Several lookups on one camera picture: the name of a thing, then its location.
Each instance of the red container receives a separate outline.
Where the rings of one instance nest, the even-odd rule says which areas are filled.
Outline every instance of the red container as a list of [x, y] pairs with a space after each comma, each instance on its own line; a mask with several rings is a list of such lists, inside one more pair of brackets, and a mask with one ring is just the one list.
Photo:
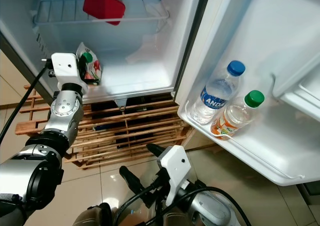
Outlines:
[[[126, 6], [119, 0], [84, 0], [83, 11], [99, 20], [120, 19], [124, 16]], [[118, 25], [120, 21], [107, 22]]]

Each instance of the tiled floor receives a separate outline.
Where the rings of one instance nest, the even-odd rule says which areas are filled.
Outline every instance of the tiled floor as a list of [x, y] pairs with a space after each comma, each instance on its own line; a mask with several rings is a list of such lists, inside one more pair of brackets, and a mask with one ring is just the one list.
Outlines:
[[[0, 129], [12, 111], [0, 110]], [[14, 120], [0, 148], [1, 162], [23, 147], [28, 137], [16, 136], [14, 130], [17, 122], [27, 119], [27, 115], [18, 114]], [[206, 140], [197, 133], [189, 143], [200, 144]], [[276, 186], [219, 146], [191, 151], [187, 155], [192, 165], [189, 178], [192, 181], [198, 178], [228, 192], [253, 226], [318, 225], [320, 208], [311, 208], [311, 213], [295, 186]], [[84, 171], [73, 164], [63, 164], [63, 183], [57, 187], [55, 198], [46, 208], [36, 211], [25, 225], [72, 225], [87, 207], [101, 202], [108, 202], [115, 210], [133, 195], [119, 175], [121, 165], [126, 165], [145, 186], [152, 182], [158, 170], [154, 157]], [[121, 225], [135, 225], [152, 215], [153, 211], [147, 210], [139, 200], [124, 213]]]

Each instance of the blue bottle cap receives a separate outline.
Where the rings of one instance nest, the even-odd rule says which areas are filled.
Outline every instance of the blue bottle cap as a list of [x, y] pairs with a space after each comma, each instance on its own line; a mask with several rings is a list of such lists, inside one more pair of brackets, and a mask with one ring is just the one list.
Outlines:
[[228, 70], [229, 74], [232, 76], [240, 76], [244, 73], [246, 67], [245, 65], [237, 60], [233, 60], [229, 63], [228, 67], [226, 70]]

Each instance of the black cable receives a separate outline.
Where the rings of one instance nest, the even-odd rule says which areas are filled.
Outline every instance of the black cable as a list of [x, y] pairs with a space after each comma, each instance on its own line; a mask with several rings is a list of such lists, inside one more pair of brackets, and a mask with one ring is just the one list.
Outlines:
[[34, 89], [34, 87], [36, 86], [37, 82], [39, 81], [40, 77], [44, 74], [44, 72], [46, 71], [46, 69], [48, 68], [49, 64], [45, 64], [45, 66], [43, 67], [43, 69], [39, 72], [39, 74], [35, 77], [35, 79], [33, 80], [33, 82], [31, 83], [29, 89], [27, 90], [27, 92], [25, 93], [25, 95], [23, 96], [23, 98], [21, 99], [21, 101], [19, 102], [19, 104], [15, 107], [13, 113], [10, 115], [9, 119], [7, 120], [7, 122], [5, 123], [1, 133], [0, 133], [0, 145], [2, 143], [2, 141], [4, 140], [4, 137], [6, 135], [6, 132], [8, 131], [12, 121], [14, 120], [15, 116], [17, 115], [17, 113], [19, 112], [19, 110], [21, 109], [21, 107], [24, 105], [25, 101], [27, 100], [29, 94], [31, 93], [31, 91]]
[[170, 210], [172, 210], [174, 207], [177, 206], [177, 204], [179, 204], [181, 201], [185, 200], [186, 198], [189, 198], [197, 193], [203, 192], [203, 191], [214, 191], [217, 193], [222, 194], [223, 196], [225, 196], [234, 206], [235, 208], [239, 211], [240, 215], [242, 216], [245, 224], [247, 226], [251, 226], [251, 223], [249, 222], [249, 219], [247, 218], [247, 216], [245, 215], [245, 212], [242, 210], [242, 208], [239, 206], [239, 204], [225, 191], [223, 191], [220, 188], [217, 187], [202, 187], [202, 188], [198, 188], [192, 192], [189, 192], [187, 194], [185, 194], [184, 196], [182, 196], [181, 198], [179, 198], [178, 200], [174, 201], [170, 206], [166, 207], [162, 212], [160, 212], [158, 215], [156, 215], [155, 217], [153, 217], [152, 219], [150, 219], [149, 221], [147, 221], [145, 223], [146, 226], [149, 226], [151, 224], [153, 224], [157, 219], [159, 219], [160, 217], [163, 217], [165, 215], [165, 213], [169, 212]]
[[134, 201], [136, 201], [138, 198], [140, 198], [142, 195], [146, 194], [147, 192], [154, 190], [155, 186], [153, 184], [151, 184], [150, 186], [146, 187], [144, 190], [142, 190], [140, 193], [136, 194], [135, 196], [133, 196], [132, 198], [130, 198], [128, 201], [126, 201], [120, 208], [119, 210], [116, 212], [114, 221], [113, 221], [113, 225], [117, 226], [118, 225], [118, 220], [120, 215], [123, 213], [123, 211], [130, 205], [132, 204]]

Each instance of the snack bag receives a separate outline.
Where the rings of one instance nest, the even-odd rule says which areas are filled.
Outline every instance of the snack bag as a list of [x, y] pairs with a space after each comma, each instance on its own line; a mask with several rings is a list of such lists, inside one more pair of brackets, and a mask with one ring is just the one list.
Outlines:
[[102, 68], [97, 56], [83, 42], [80, 43], [75, 54], [79, 61], [81, 79], [89, 85], [99, 85]]

